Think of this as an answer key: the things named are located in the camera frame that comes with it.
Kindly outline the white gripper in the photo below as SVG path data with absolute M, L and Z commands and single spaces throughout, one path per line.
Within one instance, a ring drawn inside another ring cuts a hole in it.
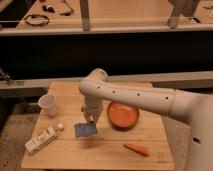
M 81 111 L 83 112 L 84 118 L 87 122 L 97 123 L 102 112 L 102 107 L 90 108 L 83 106 Z

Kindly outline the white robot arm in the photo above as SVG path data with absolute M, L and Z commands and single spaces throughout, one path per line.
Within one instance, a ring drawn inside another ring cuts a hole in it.
M 82 112 L 87 122 L 98 122 L 103 101 L 109 100 L 191 126 L 184 171 L 213 171 L 213 95 L 169 88 L 112 84 L 108 74 L 94 69 L 79 84 L 84 96 Z

